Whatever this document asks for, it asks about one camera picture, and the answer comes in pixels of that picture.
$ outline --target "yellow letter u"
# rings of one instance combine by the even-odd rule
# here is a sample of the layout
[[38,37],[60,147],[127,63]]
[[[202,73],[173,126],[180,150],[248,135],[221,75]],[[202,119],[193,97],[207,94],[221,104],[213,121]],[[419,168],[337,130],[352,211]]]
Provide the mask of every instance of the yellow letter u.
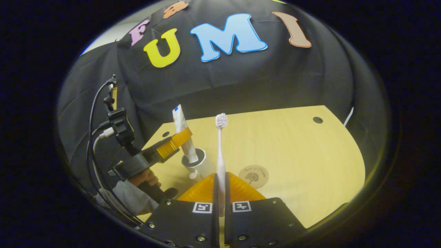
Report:
[[167,41],[168,47],[170,48],[170,53],[165,57],[159,54],[158,47],[156,46],[156,44],[158,44],[158,40],[156,39],[150,41],[144,47],[144,51],[149,56],[150,62],[152,62],[153,66],[158,68],[166,67],[169,64],[173,63],[179,57],[179,54],[181,53],[181,48],[179,47],[178,40],[175,36],[176,31],[177,29],[173,28],[161,35],[161,38]]

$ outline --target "orange piece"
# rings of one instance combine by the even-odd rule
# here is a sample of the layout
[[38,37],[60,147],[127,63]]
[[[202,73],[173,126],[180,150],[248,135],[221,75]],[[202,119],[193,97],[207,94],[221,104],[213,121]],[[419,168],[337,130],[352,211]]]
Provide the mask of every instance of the orange piece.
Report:
[[266,199],[259,191],[233,173],[228,172],[228,177],[230,179],[230,202]]
[[186,128],[182,130],[182,132],[173,135],[171,140],[156,148],[156,151],[158,151],[162,158],[166,158],[176,151],[181,145],[187,142],[192,135],[193,134],[191,133],[190,129]]
[[183,193],[178,200],[186,202],[213,202],[214,173],[202,179]]
[[[255,188],[250,186],[247,182],[240,179],[231,172],[228,172],[230,181],[230,199],[231,202],[241,201],[257,201],[266,199]],[[204,178],[197,184],[193,185],[185,193],[183,193],[178,200],[186,202],[200,202],[200,203],[212,203],[213,202],[213,186],[214,186],[214,173]]]

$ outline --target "wooden coaster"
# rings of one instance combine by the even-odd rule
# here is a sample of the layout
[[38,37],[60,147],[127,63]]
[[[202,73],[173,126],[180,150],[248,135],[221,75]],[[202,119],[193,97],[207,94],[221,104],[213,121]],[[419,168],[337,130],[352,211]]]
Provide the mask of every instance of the wooden coaster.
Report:
[[250,165],[239,172],[239,178],[247,182],[253,188],[260,188],[268,182],[269,173],[260,165]]

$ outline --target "sleeve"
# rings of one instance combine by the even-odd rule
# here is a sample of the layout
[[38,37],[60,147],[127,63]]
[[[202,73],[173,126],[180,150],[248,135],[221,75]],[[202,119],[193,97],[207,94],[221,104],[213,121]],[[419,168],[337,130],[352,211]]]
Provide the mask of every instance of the sleeve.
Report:
[[[119,181],[113,188],[115,195],[121,200],[121,202],[127,207],[127,209],[134,215],[147,214],[153,212],[158,207],[152,198],[146,193],[141,191],[138,187],[134,186],[129,181]],[[123,206],[115,199],[110,191],[100,188],[100,193],[107,198],[110,198],[112,202],[125,214],[129,214]],[[94,196],[94,199],[103,207],[111,208],[99,194]]]

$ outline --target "toothpaste tube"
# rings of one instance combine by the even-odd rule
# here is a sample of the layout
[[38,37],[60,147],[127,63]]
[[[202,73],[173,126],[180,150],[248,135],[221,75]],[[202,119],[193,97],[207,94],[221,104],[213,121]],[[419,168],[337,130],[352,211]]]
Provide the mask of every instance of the toothpaste tube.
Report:
[[[175,122],[176,133],[182,132],[186,129],[187,122],[185,121],[184,113],[182,112],[181,104],[179,104],[173,111],[173,121]],[[196,149],[194,148],[193,141],[191,138],[185,142],[182,146],[184,155],[188,158],[189,163],[195,163],[198,161],[198,156],[196,155]]]

